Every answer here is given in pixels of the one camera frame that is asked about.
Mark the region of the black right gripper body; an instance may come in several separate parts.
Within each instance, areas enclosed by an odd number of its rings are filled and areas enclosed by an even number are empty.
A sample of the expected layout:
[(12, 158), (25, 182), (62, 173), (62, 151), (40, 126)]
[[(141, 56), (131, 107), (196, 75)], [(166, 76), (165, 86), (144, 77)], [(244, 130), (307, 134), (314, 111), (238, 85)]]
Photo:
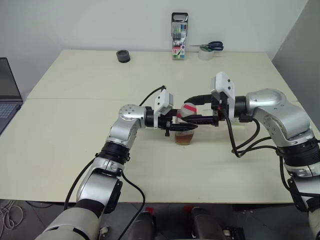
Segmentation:
[(228, 96), (224, 92), (214, 92), (211, 94), (212, 125), (219, 126), (219, 122), (225, 121), (228, 115)]

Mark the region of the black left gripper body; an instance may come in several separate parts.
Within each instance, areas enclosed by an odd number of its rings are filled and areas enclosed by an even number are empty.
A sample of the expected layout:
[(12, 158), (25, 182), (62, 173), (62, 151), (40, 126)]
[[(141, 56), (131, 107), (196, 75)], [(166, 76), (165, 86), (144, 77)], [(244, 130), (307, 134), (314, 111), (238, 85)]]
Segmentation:
[(170, 127), (173, 120), (174, 113), (172, 111), (168, 112), (167, 114), (163, 115), (161, 114), (158, 117), (158, 127), (161, 130), (165, 131), (165, 136), (170, 136)]

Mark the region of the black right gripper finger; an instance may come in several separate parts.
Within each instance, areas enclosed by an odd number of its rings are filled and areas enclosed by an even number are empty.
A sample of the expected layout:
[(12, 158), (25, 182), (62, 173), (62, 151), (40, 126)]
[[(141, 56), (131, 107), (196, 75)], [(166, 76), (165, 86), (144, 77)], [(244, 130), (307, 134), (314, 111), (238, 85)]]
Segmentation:
[(191, 103), (195, 106), (202, 106), (212, 102), (211, 94), (192, 96), (184, 101), (184, 103)]
[(186, 117), (186, 122), (194, 125), (215, 125), (216, 120), (213, 116), (190, 115)]

